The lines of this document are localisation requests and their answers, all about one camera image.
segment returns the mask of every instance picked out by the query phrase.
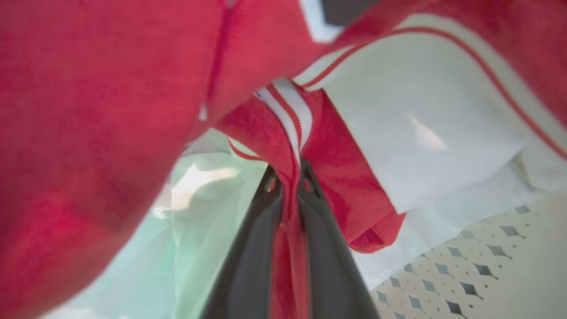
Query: red stripe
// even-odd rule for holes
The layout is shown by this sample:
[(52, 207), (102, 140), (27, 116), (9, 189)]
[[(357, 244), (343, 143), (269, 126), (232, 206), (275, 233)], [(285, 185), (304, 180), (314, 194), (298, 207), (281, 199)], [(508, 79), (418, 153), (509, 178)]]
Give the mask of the red stripe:
[(262, 159), (258, 156), (252, 156), (252, 155), (248, 155), (246, 153), (243, 153), (241, 150), (237, 149), (232, 142), (229, 140), (229, 145), (230, 148), (232, 149), (232, 151), (234, 151), (234, 153), (242, 158), (244, 158), (245, 160), (250, 160), (250, 161), (261, 161)]
[(299, 122), (299, 118), (297, 117), (297, 114), (295, 114), (295, 112), (289, 106), (287, 101), (280, 95), (280, 92), (278, 92), (278, 90), (276, 90), (276, 88), (273, 85), (267, 86), (266, 89), (268, 89), (268, 92), (270, 92), (270, 94), (274, 97), (274, 99), (276, 99), (276, 101), (278, 101), (278, 103), (283, 107), (283, 109), (287, 112), (287, 114), (289, 114), (291, 121), (293, 122), (293, 126), (295, 126), (295, 130), (297, 131), (297, 138), (298, 138), (297, 145), (301, 147), (301, 137), (302, 137), (301, 122)]
[[(498, 91), (502, 94), (502, 96), (506, 99), (508, 104), (512, 107), (512, 109), (522, 118), (522, 120), (539, 136), (539, 138), (544, 141), (553, 151), (555, 151), (559, 156), (561, 156), (564, 160), (567, 160), (567, 152), (565, 152), (559, 145), (557, 145), (547, 134), (522, 110), (519, 104), (512, 98), (510, 93), (506, 90), (504, 85), (498, 80), (498, 77), (494, 73), (494, 71), (484, 62), (483, 58), (476, 53), (471, 47), (469, 47), (464, 41), (460, 40), (456, 36), (441, 30), (436, 30), (433, 28), (427, 27), (413, 27), (413, 28), (403, 28), (399, 30), (394, 30), (382, 39), (386, 37), (390, 37), (393, 35), (399, 35), (403, 33), (428, 33), (432, 35), (437, 35), (440, 37), (444, 37), (447, 40), (452, 41), (458, 47), (463, 49), (467, 52), (483, 69), (483, 71), (488, 75), (492, 83), (498, 89)], [(304, 87), (309, 87), (314, 84), (317, 84), (323, 78), (325, 78), (329, 73), (331, 73), (341, 62), (343, 62), (346, 58), (351, 56), (354, 52), (360, 50), (361, 48), (367, 46), (367, 44), (358, 45), (347, 52), (345, 52), (341, 57), (339, 57), (333, 64), (331, 64), (325, 71), (319, 74), (313, 81), (303, 85)]]

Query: red garment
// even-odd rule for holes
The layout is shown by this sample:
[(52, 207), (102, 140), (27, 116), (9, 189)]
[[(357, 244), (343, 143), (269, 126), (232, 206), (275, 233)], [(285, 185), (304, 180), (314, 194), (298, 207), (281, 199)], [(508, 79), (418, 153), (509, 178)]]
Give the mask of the red garment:
[[(562, 88), (567, 6), (560, 0), (383, 1), (331, 45), (313, 43), (294, 1), (241, 0), (231, 9), (220, 2), (180, 0), (1, 2), (2, 317), (36, 317), (94, 280), (140, 222), (185, 142), (258, 87), (291, 78), (335, 49), (387, 36), (419, 12), (453, 19), (480, 35), (567, 123)], [(308, 140), (303, 155), (325, 181), (323, 190), (347, 240), (363, 251), (388, 244), (397, 229), (365, 216), (375, 212), (353, 213), (363, 204), (347, 201), (379, 191), (378, 182), (348, 135), (329, 138), (346, 128), (325, 96), (305, 98), (319, 99), (321, 106), (320, 117), (313, 110), (320, 121), (313, 132), (320, 132)], [(208, 118), (200, 122), (203, 104)], [(305, 273), (304, 245), (296, 236), (296, 184), (290, 179), (297, 167), (290, 152), (275, 154), (266, 150), (271, 144), (253, 144), (260, 134), (267, 143), (289, 141), (282, 131), (253, 130), (257, 117), (238, 117), (245, 121), (241, 126), (227, 123), (255, 107), (260, 106), (245, 103), (219, 125), (237, 140), (250, 141), (247, 146), (274, 164), (285, 183), (289, 219), (277, 233), (278, 295), (272, 311), (274, 318), (305, 318), (306, 287), (299, 279)], [(255, 116), (275, 121), (263, 111)], [(524, 120), (567, 158), (536, 119)], [(321, 149), (335, 156), (323, 158)], [(336, 165), (349, 171), (334, 176), (330, 167)], [(346, 184), (345, 176), (364, 178)], [(386, 203), (385, 198), (375, 203), (385, 207), (380, 216), (390, 216)], [(348, 206), (352, 210), (340, 211)]]

